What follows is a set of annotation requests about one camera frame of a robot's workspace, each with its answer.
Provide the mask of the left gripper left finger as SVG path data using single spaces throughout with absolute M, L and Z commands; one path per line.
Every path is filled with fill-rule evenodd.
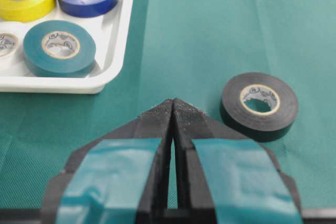
M 173 100 L 73 151 L 47 186 L 42 223 L 154 223 L 167 208 Z

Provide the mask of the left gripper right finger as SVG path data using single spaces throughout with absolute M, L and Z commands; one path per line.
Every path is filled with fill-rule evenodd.
M 178 206 L 191 223 L 302 223 L 273 152 L 181 99 L 173 102 Z

